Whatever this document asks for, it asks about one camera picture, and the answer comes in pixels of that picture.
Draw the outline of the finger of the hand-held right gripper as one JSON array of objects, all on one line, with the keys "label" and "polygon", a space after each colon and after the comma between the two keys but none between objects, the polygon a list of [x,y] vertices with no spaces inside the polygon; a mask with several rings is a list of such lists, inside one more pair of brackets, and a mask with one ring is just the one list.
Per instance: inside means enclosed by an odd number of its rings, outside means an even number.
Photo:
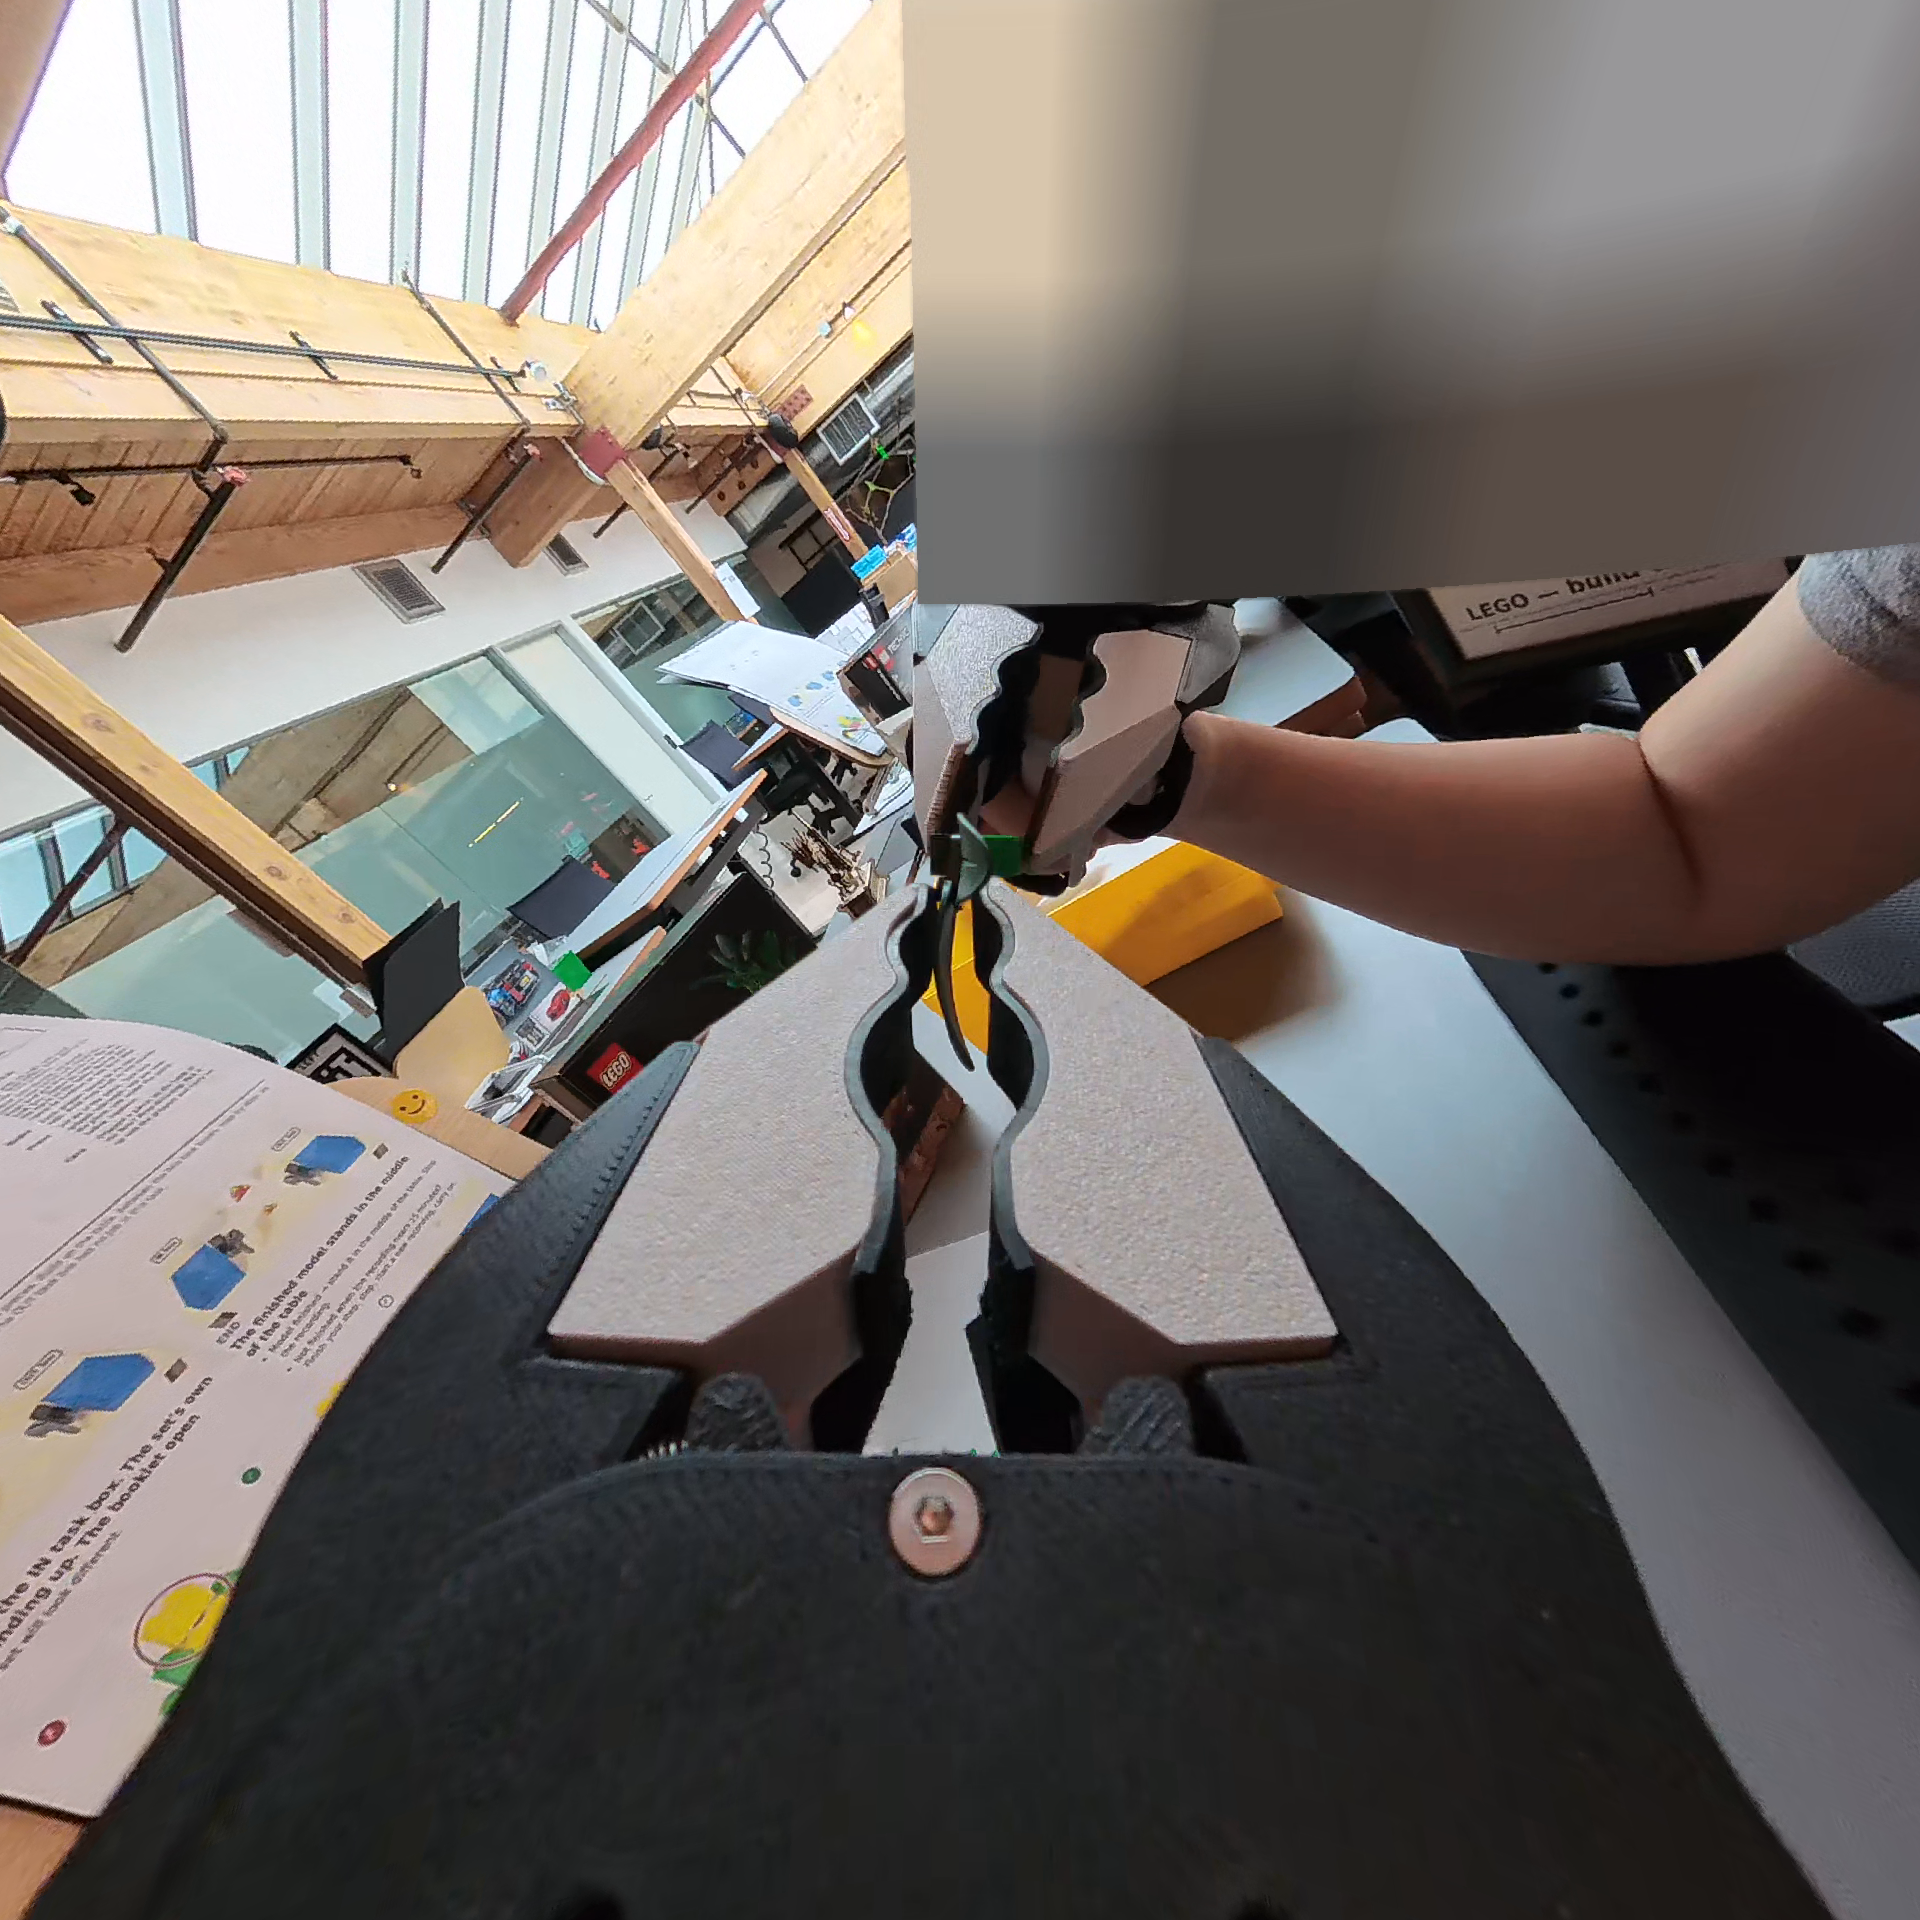
[{"label": "finger of the hand-held right gripper", "polygon": [[1228,689],[1240,636],[1230,605],[1052,605],[1021,717],[1029,820],[1021,871],[1078,879],[1118,811],[1156,805],[1190,712]]},{"label": "finger of the hand-held right gripper", "polygon": [[987,795],[1045,782],[1033,701],[1043,623],[1024,608],[912,605],[912,814],[922,841],[972,818]]}]

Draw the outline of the yellow plastic bin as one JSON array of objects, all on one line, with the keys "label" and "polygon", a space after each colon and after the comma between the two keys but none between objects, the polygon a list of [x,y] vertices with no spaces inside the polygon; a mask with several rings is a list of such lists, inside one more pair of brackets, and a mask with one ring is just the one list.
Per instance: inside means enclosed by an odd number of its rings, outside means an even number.
[{"label": "yellow plastic bin", "polygon": [[992,889],[1052,917],[1141,987],[1283,917],[1270,879],[1166,837],[1096,852],[1086,876],[1057,897],[1003,879]]}]

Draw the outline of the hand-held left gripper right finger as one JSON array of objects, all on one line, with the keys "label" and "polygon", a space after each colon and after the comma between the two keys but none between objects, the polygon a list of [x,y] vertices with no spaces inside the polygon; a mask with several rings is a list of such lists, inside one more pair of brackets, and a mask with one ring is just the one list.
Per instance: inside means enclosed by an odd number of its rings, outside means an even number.
[{"label": "hand-held left gripper right finger", "polygon": [[1334,1320],[1199,1034],[1002,883],[973,900],[992,1152],[969,1324],[1002,1451],[1070,1451],[1109,1390],[1331,1353]]}]

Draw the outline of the black toy set box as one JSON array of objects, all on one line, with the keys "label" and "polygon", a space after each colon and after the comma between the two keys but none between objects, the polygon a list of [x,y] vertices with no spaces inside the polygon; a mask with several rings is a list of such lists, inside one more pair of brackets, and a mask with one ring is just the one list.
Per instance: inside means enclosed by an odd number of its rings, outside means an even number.
[{"label": "black toy set box", "polygon": [[661,948],[637,983],[565,1066],[565,1090],[604,1100],[557,1150],[569,1193],[617,1193],[633,1166],[654,1166],[674,1216],[697,1203],[741,1203],[776,1234],[855,1216],[866,1225],[874,1143],[857,1123],[880,1114],[890,1136],[899,1217],[928,1188],[958,1096],[912,1051],[912,1020],[880,1068],[860,1068],[846,1096],[846,1054],[872,1001],[891,1000],[891,925],[914,925],[921,900],[883,900],[824,946],[739,879]]}]

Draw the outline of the black framed marker sign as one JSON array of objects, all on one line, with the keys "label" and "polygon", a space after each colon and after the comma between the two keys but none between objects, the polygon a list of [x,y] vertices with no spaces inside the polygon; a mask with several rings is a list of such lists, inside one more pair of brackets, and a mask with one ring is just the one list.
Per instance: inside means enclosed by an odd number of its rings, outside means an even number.
[{"label": "black framed marker sign", "polygon": [[1550,575],[1394,595],[1447,697],[1526,674],[1724,645],[1793,576],[1798,560]]}]

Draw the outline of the printed toy car box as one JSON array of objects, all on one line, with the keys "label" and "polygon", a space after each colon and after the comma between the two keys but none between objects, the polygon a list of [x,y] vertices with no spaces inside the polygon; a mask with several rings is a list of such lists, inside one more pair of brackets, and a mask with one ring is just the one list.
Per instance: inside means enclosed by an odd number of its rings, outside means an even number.
[{"label": "printed toy car box", "polygon": [[543,1051],[580,1001],[560,974],[520,951],[505,954],[478,987],[505,1034],[510,1058]]}]

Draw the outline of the black perforated panel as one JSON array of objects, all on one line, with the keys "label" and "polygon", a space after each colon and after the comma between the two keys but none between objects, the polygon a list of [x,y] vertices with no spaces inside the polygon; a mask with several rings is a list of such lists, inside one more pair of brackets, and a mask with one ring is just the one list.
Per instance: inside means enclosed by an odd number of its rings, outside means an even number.
[{"label": "black perforated panel", "polygon": [[1914,1560],[1914,1047],[1785,956],[1466,962]]}]

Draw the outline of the plywood panel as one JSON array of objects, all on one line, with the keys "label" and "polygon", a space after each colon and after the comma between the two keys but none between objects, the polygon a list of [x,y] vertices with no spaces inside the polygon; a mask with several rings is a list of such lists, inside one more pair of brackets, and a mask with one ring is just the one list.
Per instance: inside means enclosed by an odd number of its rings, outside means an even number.
[{"label": "plywood panel", "polygon": [[510,1042],[492,1017],[490,1000],[463,987],[397,1051],[393,1078],[429,1098],[429,1112],[464,1108],[492,1072],[510,1063]]}]

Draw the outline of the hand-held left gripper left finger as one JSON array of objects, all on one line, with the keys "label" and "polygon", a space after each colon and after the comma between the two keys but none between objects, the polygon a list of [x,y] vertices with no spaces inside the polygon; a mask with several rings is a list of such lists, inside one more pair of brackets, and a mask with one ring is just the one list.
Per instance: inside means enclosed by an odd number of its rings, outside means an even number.
[{"label": "hand-held left gripper left finger", "polygon": [[571,1358],[741,1372],[795,1445],[857,1451],[911,1323],[922,889],[715,1024],[548,1323]]}]

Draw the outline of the person's right forearm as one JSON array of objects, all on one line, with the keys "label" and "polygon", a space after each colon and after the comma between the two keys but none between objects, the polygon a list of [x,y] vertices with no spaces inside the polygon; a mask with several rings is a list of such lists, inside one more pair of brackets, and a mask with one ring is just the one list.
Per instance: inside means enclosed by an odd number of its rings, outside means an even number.
[{"label": "person's right forearm", "polygon": [[1914,768],[1914,687],[1838,655],[1779,589],[1629,738],[1289,739],[1270,869],[1509,959],[1737,959],[1914,879]]}]

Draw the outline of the green toy leaf assembly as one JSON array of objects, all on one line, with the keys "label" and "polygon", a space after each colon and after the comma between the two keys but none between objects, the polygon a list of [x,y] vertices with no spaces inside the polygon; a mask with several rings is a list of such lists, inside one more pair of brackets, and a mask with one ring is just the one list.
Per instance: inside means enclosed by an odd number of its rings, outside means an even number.
[{"label": "green toy leaf assembly", "polygon": [[972,1068],[951,975],[960,907],[980,893],[988,876],[1019,876],[1021,852],[1019,837],[980,833],[969,818],[954,818],[949,829],[928,837],[928,885],[935,925],[931,979],[949,1044],[960,1068]]}]

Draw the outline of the person's right hand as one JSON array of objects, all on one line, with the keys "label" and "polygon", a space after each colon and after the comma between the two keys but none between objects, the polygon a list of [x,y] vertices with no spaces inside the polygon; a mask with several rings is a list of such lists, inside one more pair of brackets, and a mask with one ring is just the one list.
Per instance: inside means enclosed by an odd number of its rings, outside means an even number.
[{"label": "person's right hand", "polygon": [[1300,739],[1213,712],[1193,712],[1194,771],[1164,837],[1226,857],[1268,879],[1286,876],[1283,803],[1300,776]]}]

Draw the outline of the tilted instruction board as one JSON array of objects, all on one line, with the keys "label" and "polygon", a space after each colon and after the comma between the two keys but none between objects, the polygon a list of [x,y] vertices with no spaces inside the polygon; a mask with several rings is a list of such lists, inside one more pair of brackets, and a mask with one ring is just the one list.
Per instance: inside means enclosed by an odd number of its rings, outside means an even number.
[{"label": "tilted instruction board", "polygon": [[661,664],[661,674],[711,683],[768,710],[769,720],[802,739],[841,756],[883,762],[890,753],[846,693],[844,654],[811,636],[781,633],[759,623],[725,623],[716,633]]}]

